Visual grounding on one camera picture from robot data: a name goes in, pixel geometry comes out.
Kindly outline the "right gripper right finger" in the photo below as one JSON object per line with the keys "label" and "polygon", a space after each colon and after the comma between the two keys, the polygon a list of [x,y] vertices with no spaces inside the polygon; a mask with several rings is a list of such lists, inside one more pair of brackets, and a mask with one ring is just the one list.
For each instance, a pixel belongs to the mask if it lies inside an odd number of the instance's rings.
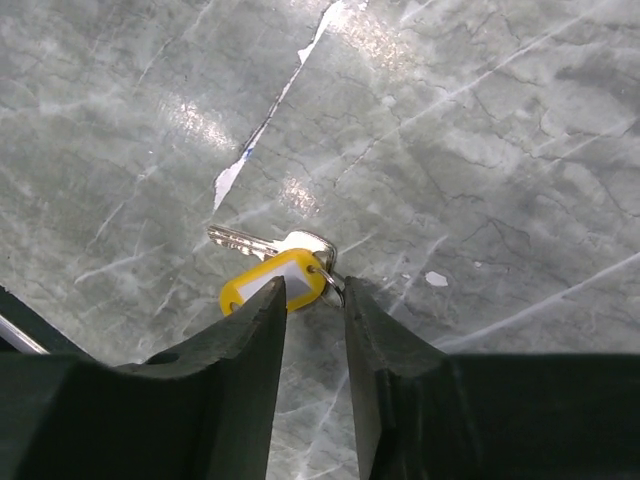
{"label": "right gripper right finger", "polygon": [[444,354],[386,313],[352,276],[345,279],[344,325],[360,477],[432,479],[423,387]]}

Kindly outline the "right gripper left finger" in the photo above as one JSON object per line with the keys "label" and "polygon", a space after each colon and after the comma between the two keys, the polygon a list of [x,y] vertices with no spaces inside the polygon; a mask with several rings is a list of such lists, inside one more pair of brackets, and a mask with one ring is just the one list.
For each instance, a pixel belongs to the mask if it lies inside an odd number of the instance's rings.
{"label": "right gripper left finger", "polygon": [[189,479],[266,475],[286,330],[286,286],[276,277],[197,335],[120,371],[194,395]]}

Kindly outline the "yellow tag key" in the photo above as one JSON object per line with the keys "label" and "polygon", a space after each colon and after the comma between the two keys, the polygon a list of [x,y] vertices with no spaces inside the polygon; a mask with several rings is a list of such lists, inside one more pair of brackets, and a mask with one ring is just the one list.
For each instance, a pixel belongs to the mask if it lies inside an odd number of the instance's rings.
{"label": "yellow tag key", "polygon": [[219,246],[260,260],[222,287],[219,305],[224,315],[243,306],[276,277],[284,278],[289,312],[315,302],[328,289],[335,291],[341,305],[345,304],[343,289],[333,276],[338,250],[319,235],[295,230],[282,240],[267,240],[220,225],[209,226],[207,234]]}

